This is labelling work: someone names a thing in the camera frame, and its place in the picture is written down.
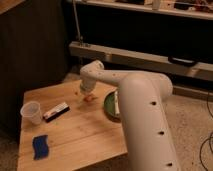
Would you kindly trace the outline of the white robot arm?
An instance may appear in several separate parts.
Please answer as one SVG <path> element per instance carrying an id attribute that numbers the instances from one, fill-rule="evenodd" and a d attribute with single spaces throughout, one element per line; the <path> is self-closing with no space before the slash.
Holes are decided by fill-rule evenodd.
<path id="1" fill-rule="evenodd" d="M 105 70 L 95 60 L 80 69 L 80 89 L 89 94 L 100 81 L 117 87 L 118 106 L 133 171 L 181 171 L 163 102 L 170 79 L 147 71 Z"/>

